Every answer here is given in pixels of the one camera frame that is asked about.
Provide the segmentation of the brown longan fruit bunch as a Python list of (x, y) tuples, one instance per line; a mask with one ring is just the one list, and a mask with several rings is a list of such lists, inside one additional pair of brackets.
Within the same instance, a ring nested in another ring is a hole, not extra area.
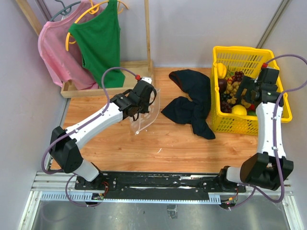
[(240, 82), (238, 81), (235, 81), (232, 85), (228, 85), (227, 88), (226, 88), (226, 91), (225, 93), (230, 96), (229, 99), (226, 100), (226, 102), (232, 106), (236, 105), (236, 104), (240, 104), (242, 106), (244, 106), (246, 109), (249, 109), (251, 104), (246, 102), (244, 99), (243, 99), (243, 96), (245, 96), (246, 94), (246, 89), (243, 90), (242, 94), (240, 97), (235, 97), (238, 89), (239, 89), (239, 86), (240, 86)]

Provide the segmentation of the clear zip top bag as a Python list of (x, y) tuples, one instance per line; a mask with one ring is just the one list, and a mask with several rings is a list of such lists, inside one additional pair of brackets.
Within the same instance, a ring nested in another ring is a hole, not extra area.
[(156, 97), (154, 93), (151, 93), (150, 102), (153, 103), (149, 106), (149, 112), (145, 114), (139, 114), (139, 118), (133, 121), (130, 117), (130, 128), (135, 135), (140, 134), (142, 131), (146, 131), (147, 128), (157, 119), (160, 112), (160, 89), (156, 90)]

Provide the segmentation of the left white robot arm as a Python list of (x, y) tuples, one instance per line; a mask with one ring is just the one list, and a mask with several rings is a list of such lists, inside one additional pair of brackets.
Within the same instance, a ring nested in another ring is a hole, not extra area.
[(115, 95), (102, 109), (83, 121), (66, 129), (55, 128), (50, 155), (65, 173), (74, 173), (84, 178), (91, 189), (100, 188), (103, 178), (99, 169), (85, 160), (80, 150), (109, 126), (129, 117), (136, 122), (142, 114), (149, 113), (149, 107), (154, 102), (151, 95), (156, 94), (152, 79), (141, 78), (132, 90)]

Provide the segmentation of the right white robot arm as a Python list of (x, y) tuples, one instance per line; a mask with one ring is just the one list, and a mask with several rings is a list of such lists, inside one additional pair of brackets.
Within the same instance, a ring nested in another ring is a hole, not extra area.
[(258, 120), (257, 152), (240, 167), (225, 166), (220, 170), (217, 185), (227, 192), (239, 183), (277, 190), (293, 171), (283, 148), (281, 118), (283, 94), (278, 92), (279, 70), (263, 65), (256, 79), (244, 76), (236, 93), (255, 105)]

